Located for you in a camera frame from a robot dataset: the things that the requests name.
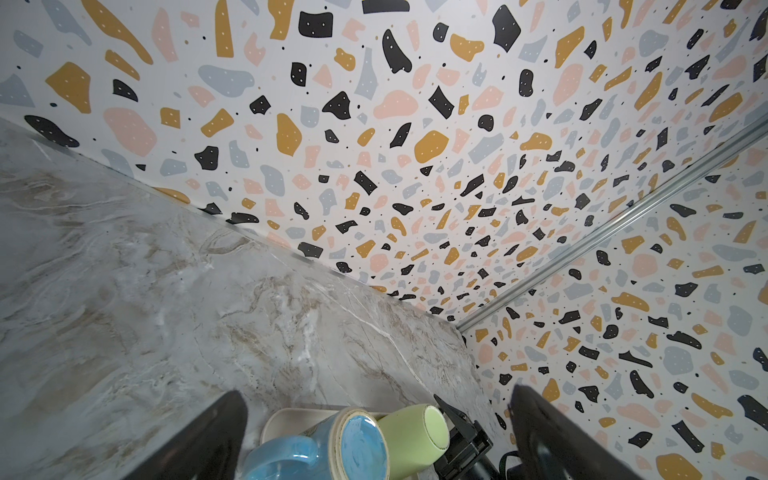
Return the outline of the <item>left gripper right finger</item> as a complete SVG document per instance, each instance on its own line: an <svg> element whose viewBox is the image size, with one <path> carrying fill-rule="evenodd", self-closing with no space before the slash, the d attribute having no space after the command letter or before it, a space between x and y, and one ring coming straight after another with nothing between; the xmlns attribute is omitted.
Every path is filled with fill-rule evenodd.
<svg viewBox="0 0 768 480"><path fill-rule="evenodd" d="M520 460L511 479L639 477L533 388L516 385L509 410Z"/></svg>

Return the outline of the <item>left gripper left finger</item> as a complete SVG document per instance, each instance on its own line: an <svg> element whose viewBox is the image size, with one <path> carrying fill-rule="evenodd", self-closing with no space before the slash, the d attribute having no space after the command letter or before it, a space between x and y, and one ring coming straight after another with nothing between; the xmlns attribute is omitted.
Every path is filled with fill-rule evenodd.
<svg viewBox="0 0 768 480"><path fill-rule="evenodd" d="M228 391L126 477L232 479L247 420L242 394Z"/></svg>

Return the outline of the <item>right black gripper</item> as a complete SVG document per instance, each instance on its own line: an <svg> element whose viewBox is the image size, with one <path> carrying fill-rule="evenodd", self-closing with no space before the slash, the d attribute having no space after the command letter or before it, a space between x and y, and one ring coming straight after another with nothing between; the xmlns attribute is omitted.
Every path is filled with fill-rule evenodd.
<svg viewBox="0 0 768 480"><path fill-rule="evenodd" d="M493 443L484 428L438 395L434 395L434 399L441 412L453 424L449 432L449 446L433 465L438 478L440 480L494 479L495 466L487 456Z"/></svg>

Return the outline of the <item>light green mug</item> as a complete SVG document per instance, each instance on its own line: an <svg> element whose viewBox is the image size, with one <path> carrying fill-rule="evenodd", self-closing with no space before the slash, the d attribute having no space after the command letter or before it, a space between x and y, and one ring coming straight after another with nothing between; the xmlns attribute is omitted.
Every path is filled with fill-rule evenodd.
<svg viewBox="0 0 768 480"><path fill-rule="evenodd" d="M429 404L411 405L377 420L389 451L389 478L406 479L433 465L450 445L441 411Z"/></svg>

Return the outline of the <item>light blue mug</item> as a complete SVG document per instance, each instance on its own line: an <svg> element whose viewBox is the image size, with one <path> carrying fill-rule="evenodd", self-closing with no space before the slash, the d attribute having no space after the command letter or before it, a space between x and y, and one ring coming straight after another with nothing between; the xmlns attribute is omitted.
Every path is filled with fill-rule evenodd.
<svg viewBox="0 0 768 480"><path fill-rule="evenodd" d="M390 456L377 420L347 407L304 432L251 451L245 479L388 479Z"/></svg>

